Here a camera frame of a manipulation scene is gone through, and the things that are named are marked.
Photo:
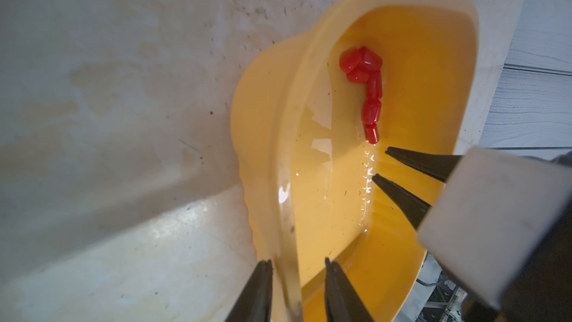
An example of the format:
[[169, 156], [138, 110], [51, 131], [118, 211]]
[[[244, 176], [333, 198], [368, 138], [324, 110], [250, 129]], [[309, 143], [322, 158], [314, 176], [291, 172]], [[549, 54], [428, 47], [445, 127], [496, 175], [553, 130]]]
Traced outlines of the red sleeve cluster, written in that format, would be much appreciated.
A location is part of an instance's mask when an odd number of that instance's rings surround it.
[[339, 58], [339, 67], [348, 82], [365, 87], [361, 121], [366, 141], [371, 145], [376, 145], [380, 141], [378, 122], [382, 110], [383, 63], [382, 57], [367, 46], [347, 49]]

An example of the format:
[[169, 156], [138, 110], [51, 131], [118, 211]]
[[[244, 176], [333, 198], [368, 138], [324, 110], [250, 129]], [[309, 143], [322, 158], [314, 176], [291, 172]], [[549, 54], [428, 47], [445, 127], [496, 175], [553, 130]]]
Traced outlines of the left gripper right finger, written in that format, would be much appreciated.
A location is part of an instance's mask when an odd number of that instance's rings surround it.
[[325, 258], [327, 322], [374, 322], [338, 262]]

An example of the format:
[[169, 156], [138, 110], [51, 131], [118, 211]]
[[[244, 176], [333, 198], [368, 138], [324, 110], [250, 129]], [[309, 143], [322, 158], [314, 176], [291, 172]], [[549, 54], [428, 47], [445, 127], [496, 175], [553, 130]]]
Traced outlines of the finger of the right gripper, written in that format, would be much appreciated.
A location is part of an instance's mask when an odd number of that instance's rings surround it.
[[372, 181], [403, 212], [412, 227], [418, 230], [431, 205], [379, 174], [374, 175]]
[[385, 154], [442, 183], [446, 183], [462, 155], [439, 155], [388, 147]]

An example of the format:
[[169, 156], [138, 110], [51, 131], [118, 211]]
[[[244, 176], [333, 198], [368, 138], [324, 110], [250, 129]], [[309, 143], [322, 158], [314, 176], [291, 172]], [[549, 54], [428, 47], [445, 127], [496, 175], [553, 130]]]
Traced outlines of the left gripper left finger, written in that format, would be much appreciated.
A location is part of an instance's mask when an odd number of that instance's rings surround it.
[[258, 262], [237, 301], [226, 317], [226, 322], [269, 322], [273, 299], [273, 264]]

